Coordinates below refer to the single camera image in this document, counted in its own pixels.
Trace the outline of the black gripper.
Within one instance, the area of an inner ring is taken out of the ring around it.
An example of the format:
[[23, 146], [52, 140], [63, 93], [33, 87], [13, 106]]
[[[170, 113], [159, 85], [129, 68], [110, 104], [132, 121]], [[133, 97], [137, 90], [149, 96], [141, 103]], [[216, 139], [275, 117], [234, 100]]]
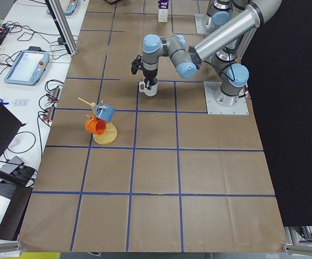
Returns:
[[145, 77], [144, 88], [150, 90], [151, 85], [155, 85], [157, 83], [157, 79], [155, 77], [158, 73], [158, 62], [151, 64], [144, 61], [141, 55], [137, 55], [135, 60], [131, 63], [131, 73], [135, 75], [137, 74], [138, 70], [141, 70]]

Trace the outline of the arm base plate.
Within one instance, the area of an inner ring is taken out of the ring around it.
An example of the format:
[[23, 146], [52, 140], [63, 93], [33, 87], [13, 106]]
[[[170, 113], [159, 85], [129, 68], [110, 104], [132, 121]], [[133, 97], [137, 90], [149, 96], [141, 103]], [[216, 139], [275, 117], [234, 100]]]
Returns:
[[194, 20], [197, 35], [208, 35], [213, 32], [212, 18], [207, 14], [195, 14]]
[[222, 82], [204, 81], [207, 113], [209, 115], [248, 115], [244, 92], [241, 89], [235, 97], [225, 95], [221, 90]]

